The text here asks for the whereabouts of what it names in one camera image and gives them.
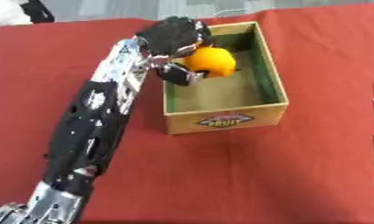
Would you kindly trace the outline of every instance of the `cable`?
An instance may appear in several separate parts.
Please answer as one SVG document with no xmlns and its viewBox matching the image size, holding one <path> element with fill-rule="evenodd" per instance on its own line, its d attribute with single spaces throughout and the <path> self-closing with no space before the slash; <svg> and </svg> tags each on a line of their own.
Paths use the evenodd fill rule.
<svg viewBox="0 0 374 224">
<path fill-rule="evenodd" d="M 220 11 L 214 13 L 211 17 L 214 18 L 214 17 L 216 17 L 216 16 L 218 16 L 218 15 L 224 13 L 224 12 L 230 12 L 230 11 L 245 11 L 245 10 L 248 10 L 248 7 L 245 7 L 245 8 L 242 8 L 242 9 L 233 9 L 233 10 L 220 10 Z"/>
</svg>

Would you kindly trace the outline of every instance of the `yellow fruit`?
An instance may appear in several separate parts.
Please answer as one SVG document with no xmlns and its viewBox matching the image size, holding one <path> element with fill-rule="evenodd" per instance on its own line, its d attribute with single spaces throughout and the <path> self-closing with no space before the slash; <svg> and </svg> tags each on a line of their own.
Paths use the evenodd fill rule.
<svg viewBox="0 0 374 224">
<path fill-rule="evenodd" d="M 231 53 L 218 47 L 201 47 L 184 62 L 189 70 L 210 71 L 208 77 L 225 77 L 236 69 L 236 60 Z"/>
</svg>

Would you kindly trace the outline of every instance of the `fruit box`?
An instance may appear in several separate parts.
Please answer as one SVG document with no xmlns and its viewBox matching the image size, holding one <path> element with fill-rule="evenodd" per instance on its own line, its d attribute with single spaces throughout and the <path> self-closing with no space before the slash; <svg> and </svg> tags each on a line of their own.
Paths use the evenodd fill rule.
<svg viewBox="0 0 374 224">
<path fill-rule="evenodd" d="M 188 87 L 164 82 L 167 132 L 230 130 L 275 125 L 289 101 L 257 22 L 209 27 L 214 41 L 231 51 L 236 71 Z"/>
</svg>

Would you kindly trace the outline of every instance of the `robotic arm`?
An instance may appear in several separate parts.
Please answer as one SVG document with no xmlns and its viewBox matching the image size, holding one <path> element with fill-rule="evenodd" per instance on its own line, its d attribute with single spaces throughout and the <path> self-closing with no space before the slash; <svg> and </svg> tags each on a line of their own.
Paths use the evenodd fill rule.
<svg viewBox="0 0 374 224">
<path fill-rule="evenodd" d="M 123 136 L 147 71 L 157 69 L 162 79 L 184 86 L 204 78 L 170 59 L 211 45 L 209 37 L 204 23 L 170 17 L 116 43 L 57 124 L 46 171 L 27 204 L 1 206 L 0 224 L 77 222 Z"/>
</svg>

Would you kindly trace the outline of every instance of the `red tablecloth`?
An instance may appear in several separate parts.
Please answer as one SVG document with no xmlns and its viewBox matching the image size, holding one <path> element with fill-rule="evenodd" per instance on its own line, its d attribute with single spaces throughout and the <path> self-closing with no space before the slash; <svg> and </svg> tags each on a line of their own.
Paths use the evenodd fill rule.
<svg viewBox="0 0 374 224">
<path fill-rule="evenodd" d="M 280 124 L 166 135 L 152 75 L 83 220 L 374 223 L 374 4 L 208 21 L 249 20 L 261 24 L 290 99 Z M 75 91 L 113 43 L 149 23 L 0 28 L 0 205 L 26 201 Z"/>
</svg>

